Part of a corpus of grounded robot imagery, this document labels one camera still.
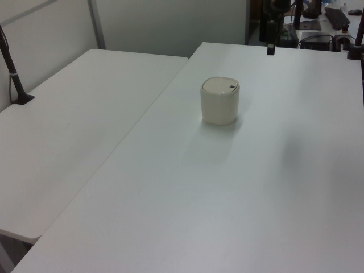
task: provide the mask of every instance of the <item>black cable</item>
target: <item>black cable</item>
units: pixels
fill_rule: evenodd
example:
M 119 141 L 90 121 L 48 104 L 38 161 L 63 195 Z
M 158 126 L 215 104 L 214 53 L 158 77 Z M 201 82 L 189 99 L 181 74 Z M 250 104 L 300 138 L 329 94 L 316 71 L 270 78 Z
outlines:
M 350 38 L 353 38 L 356 41 L 356 38 L 354 38 L 354 37 L 352 37 L 350 35 L 339 34 L 339 35 L 337 35 L 337 37 L 350 37 Z
M 9 75 L 9 98 L 10 103 L 13 104 L 13 100 L 11 99 L 11 76 Z
M 9 44 L 7 43 L 5 33 L 4 33 L 4 31 L 2 30 L 1 27 L 0 27 L 0 31 L 1 31 L 1 36 L 3 37 L 3 39 L 4 39 L 5 43 L 6 43 L 7 50 L 9 50 Z
M 298 44 L 301 44 L 301 42 L 305 42 L 307 40 L 311 40 L 311 39 L 318 38 L 318 37 L 331 37 L 331 40 L 334 38 L 334 36 L 329 35 L 329 34 L 312 35 L 310 37 L 306 37 L 306 38 L 302 39 L 301 41 L 298 42 Z

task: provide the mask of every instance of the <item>black stand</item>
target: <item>black stand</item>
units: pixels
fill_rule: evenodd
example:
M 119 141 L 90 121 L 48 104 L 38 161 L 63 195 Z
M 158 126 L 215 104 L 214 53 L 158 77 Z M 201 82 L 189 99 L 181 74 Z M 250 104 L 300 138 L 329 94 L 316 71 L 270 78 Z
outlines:
M 362 54 L 364 53 L 364 47 L 362 46 L 363 36 L 364 36 L 364 13 L 362 14 L 362 19 L 360 20 L 360 25 L 358 29 L 357 39 L 355 40 L 355 44 L 350 44 L 349 46 L 349 53 L 348 53 L 349 60 L 361 60 Z
M 7 69 L 9 70 L 10 77 L 13 80 L 16 91 L 18 92 L 18 99 L 15 100 L 13 103 L 24 105 L 27 102 L 31 101 L 34 98 L 34 96 L 28 95 L 27 93 L 25 93 L 25 91 L 23 89 L 23 85 L 22 85 L 20 78 L 18 76 L 18 73 L 15 69 L 14 62 L 10 56 L 9 46 L 7 44 L 5 34 L 4 34 L 1 26 L 0 26 L 0 50 L 1 50 L 2 56 L 4 57 Z

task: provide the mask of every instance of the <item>white table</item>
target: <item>white table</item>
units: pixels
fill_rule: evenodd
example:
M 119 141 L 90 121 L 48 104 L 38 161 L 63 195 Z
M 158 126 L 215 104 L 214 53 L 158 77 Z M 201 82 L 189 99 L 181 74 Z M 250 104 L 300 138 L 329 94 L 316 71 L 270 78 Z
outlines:
M 91 50 L 0 114 L 0 234 L 34 243 L 186 58 Z
M 201 120 L 212 76 L 241 83 L 231 126 Z M 361 84 L 341 54 L 202 44 L 14 272 L 362 272 Z

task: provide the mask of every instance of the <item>black device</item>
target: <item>black device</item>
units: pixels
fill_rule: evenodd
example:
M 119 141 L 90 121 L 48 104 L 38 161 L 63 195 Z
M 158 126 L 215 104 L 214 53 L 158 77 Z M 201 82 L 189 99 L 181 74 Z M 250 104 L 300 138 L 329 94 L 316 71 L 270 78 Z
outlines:
M 282 40 L 284 13 L 290 11 L 292 6 L 291 0 L 263 0 L 259 40 L 267 42 L 268 55 L 274 55 L 276 45 Z
M 361 60 L 363 62 L 364 46 L 362 46 L 364 36 L 364 10 L 362 13 L 362 18 L 360 20 L 357 38 L 355 44 L 350 44 L 348 59 L 349 60 Z
M 322 6 L 321 1 L 313 0 L 310 9 L 307 8 L 306 10 L 303 10 L 303 0 L 296 0 L 295 3 L 296 3 L 296 12 L 295 12 L 295 20 L 293 23 L 295 29 L 321 30 L 321 25 L 319 21 L 301 22 L 301 15 L 304 15 L 306 18 L 317 18 L 319 14 L 321 14 L 321 6 Z
M 360 16 L 360 15 L 362 15 L 362 13 L 363 12 L 361 10 L 350 10 L 348 12 L 349 15 L 353 15 L 353 16 Z
M 335 30 L 341 30 L 344 26 L 348 26 L 350 24 L 350 21 L 342 10 L 326 7 L 325 12 L 326 17 L 329 19 Z
M 307 8 L 302 11 L 304 18 L 316 19 L 320 15 L 321 0 L 313 0 L 307 4 Z
M 1 50 L 2 56 L 5 60 L 7 69 L 9 70 L 9 75 L 10 75 L 11 79 L 13 80 L 16 91 L 18 92 L 18 99 L 13 101 L 13 103 L 24 105 L 27 102 L 31 101 L 34 98 L 34 96 L 28 95 L 27 93 L 25 93 L 25 91 L 23 89 L 23 85 L 22 85 L 19 75 L 15 69 L 14 62 L 10 56 L 9 45 L 7 43 L 5 34 L 4 34 L 1 26 L 0 26 L 0 50 Z
M 287 24 L 283 27 L 278 47 L 285 48 L 297 48 L 298 47 L 298 36 L 296 30 L 292 24 Z
M 327 36 L 319 36 L 319 37 L 315 37 L 315 35 L 317 35 L 316 32 L 302 33 L 301 49 L 330 51 L 331 37 L 329 36 L 329 34 L 320 33 L 320 35 L 327 35 Z

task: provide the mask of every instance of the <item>floor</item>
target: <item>floor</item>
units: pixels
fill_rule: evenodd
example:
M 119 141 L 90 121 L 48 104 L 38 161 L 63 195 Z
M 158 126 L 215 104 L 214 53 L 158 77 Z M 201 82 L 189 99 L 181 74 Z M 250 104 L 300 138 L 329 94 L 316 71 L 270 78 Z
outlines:
M 31 244 L 0 235 L 0 273 L 10 273 L 31 246 Z

